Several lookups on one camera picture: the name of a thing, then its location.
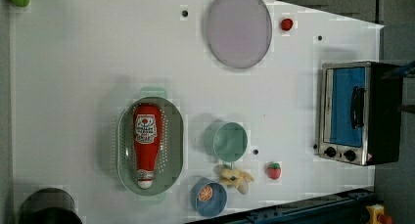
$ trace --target oval plate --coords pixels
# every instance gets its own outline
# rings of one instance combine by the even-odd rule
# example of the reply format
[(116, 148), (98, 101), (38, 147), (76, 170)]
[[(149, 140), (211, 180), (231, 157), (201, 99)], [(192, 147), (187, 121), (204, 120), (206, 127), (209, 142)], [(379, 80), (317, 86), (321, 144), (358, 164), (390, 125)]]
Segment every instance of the oval plate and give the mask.
[(272, 23), (262, 0), (215, 0), (207, 18), (213, 54), (230, 67), (252, 67), (265, 56)]

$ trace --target toy strawberry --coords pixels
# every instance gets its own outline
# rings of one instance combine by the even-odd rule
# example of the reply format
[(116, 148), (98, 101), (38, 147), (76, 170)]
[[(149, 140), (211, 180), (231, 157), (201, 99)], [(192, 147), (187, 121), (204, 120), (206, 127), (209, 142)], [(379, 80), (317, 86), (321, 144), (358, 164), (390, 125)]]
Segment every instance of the toy strawberry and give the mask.
[(270, 163), (267, 167), (268, 177), (277, 180), (281, 176), (281, 167), (279, 163)]

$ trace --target white table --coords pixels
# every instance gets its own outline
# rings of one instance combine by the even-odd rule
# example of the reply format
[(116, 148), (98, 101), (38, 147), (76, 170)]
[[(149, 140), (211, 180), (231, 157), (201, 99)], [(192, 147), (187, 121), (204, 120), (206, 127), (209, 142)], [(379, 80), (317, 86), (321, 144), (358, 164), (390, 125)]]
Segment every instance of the white table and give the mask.
[[(255, 178), (245, 196), (228, 189), (222, 215), (373, 186), (373, 166), (319, 158), (312, 145), (318, 70), (325, 62), (377, 61), (380, 27), (265, 0), (270, 50), (236, 71), (203, 37), (211, 1), (31, 0), (25, 10), (11, 8), (16, 208), (40, 188), (57, 187), (74, 197), (83, 223), (203, 219), (188, 195), (201, 176), (217, 180), (217, 161), (200, 138), (218, 118), (248, 130), (236, 166)], [(278, 28), (284, 17), (295, 21), (289, 33)], [(183, 171), (152, 205), (121, 185), (115, 167), (117, 115), (149, 85), (164, 87), (185, 121)], [(271, 160), (282, 165), (277, 181), (263, 171)]]

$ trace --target ketchup bottle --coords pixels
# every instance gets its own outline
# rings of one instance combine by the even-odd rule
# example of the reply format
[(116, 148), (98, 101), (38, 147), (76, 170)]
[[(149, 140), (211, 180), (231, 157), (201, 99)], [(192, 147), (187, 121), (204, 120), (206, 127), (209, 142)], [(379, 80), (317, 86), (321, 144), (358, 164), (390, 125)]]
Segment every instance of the ketchup bottle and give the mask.
[(134, 150), (137, 157), (137, 183), (142, 189), (149, 189), (153, 184), (161, 135), (160, 109), (152, 104), (137, 106), (134, 110)]

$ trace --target small blue dish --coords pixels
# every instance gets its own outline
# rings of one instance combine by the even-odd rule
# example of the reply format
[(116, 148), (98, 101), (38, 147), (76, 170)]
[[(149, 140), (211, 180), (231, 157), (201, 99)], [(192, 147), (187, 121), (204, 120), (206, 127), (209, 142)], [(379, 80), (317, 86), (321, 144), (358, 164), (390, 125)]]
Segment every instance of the small blue dish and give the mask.
[[(199, 193), (206, 185), (211, 186), (212, 196), (208, 201), (199, 200)], [(204, 217), (214, 217), (223, 211), (228, 196), (222, 185), (213, 182), (207, 178), (202, 178), (192, 189), (191, 192), (192, 207), (195, 208)]]

